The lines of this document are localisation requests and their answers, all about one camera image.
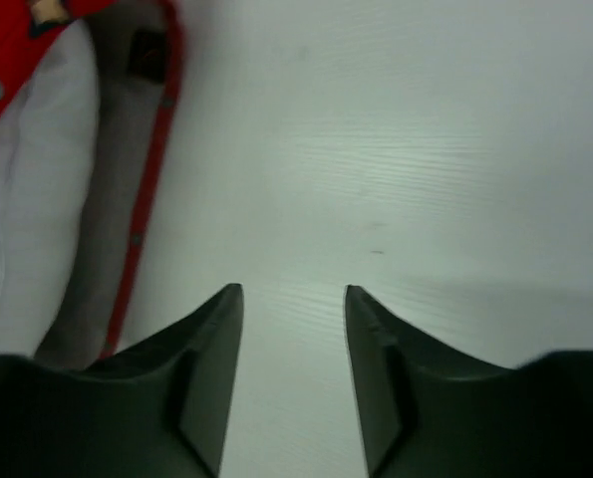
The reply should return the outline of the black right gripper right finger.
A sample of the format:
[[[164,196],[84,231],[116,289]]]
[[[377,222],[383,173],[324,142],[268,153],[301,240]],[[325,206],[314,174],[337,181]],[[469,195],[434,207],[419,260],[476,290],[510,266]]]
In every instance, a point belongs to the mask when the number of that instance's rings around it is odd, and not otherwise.
[[[593,477],[593,351],[504,368],[345,293],[345,329],[372,477]]]

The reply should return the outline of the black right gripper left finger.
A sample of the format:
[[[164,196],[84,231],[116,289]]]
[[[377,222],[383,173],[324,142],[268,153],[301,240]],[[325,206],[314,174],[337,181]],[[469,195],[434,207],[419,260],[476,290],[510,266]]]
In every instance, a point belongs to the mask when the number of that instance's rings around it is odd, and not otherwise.
[[[243,322],[230,284],[83,370],[0,355],[0,477],[215,477]]]

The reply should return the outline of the red printed pillowcase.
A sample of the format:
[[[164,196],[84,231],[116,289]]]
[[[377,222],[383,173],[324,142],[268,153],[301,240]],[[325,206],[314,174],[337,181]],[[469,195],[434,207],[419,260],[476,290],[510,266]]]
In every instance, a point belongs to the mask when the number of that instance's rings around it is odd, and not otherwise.
[[[120,347],[183,60],[173,1],[0,1],[0,354]]]

